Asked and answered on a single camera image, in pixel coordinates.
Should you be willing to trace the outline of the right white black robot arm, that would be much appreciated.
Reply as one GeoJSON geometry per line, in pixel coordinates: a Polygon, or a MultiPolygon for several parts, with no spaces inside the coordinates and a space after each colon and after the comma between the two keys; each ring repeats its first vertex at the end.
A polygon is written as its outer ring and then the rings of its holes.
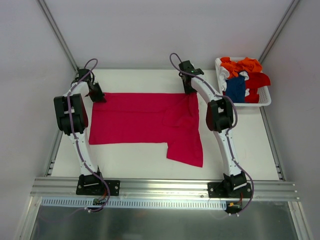
{"type": "Polygon", "coordinates": [[[237,122],[233,104],[201,78],[204,72],[195,68],[189,60],[179,63],[178,69],[185,93],[198,93],[207,103],[206,125],[215,135],[221,152],[223,181],[212,191],[223,198],[251,198],[252,185],[247,181],[246,171],[239,165],[233,142],[232,128],[237,122]]]}

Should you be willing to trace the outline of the crimson pink t shirt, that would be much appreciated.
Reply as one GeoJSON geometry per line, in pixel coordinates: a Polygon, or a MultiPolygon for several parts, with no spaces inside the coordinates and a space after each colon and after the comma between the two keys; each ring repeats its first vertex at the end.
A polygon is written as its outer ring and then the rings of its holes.
{"type": "Polygon", "coordinates": [[[170,160],[204,162],[196,93],[105,93],[93,104],[90,145],[167,144],[170,160]]]}

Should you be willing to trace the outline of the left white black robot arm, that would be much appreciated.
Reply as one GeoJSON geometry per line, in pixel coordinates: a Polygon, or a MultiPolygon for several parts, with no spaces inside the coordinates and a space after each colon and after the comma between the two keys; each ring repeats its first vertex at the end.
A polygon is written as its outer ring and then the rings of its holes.
{"type": "Polygon", "coordinates": [[[57,125],[70,139],[79,161],[80,175],[76,187],[77,195],[108,195],[103,176],[98,164],[91,157],[88,140],[89,118],[84,98],[89,97],[92,103],[106,103],[95,76],[88,68],[80,68],[71,83],[70,90],[62,96],[53,99],[57,125]]]}

